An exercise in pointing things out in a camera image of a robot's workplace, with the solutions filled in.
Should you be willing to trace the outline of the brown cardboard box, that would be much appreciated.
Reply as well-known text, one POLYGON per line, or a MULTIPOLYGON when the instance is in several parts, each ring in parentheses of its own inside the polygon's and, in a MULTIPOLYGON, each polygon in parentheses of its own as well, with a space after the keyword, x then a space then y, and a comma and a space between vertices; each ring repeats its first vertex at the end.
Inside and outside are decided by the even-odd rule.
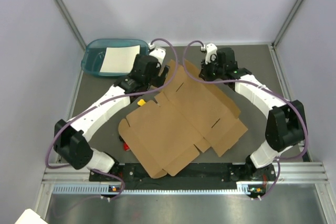
POLYGON ((121 120, 120 136, 151 178, 175 176, 200 153, 222 156, 247 132, 240 109, 190 62, 169 62, 167 86, 121 120))

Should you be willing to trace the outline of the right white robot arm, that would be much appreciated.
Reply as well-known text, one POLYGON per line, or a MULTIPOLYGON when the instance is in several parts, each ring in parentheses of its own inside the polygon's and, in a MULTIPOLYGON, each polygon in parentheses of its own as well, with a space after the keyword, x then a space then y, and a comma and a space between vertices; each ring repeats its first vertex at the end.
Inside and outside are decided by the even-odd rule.
POLYGON ((201 61, 199 77, 209 83, 222 80, 233 91, 250 101, 266 117, 265 140, 247 156, 245 174, 252 180, 264 174, 273 160, 302 141, 308 130, 303 104, 289 101, 272 92, 246 68, 240 68, 233 49, 218 48, 214 44, 201 47, 205 58, 201 61))

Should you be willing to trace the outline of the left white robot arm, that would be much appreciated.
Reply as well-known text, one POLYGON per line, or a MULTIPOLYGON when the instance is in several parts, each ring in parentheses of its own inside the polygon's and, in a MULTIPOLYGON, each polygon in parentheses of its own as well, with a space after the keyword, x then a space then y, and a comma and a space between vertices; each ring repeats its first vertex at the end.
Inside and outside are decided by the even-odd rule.
POLYGON ((162 48, 148 55, 136 55, 131 72, 117 79, 99 100, 77 117, 59 120, 54 128, 54 151, 76 170, 96 169, 107 180, 116 179, 119 174, 116 159, 91 148, 89 141, 110 118, 148 93, 151 86, 164 85, 169 72, 169 66, 162 65, 165 55, 162 48))

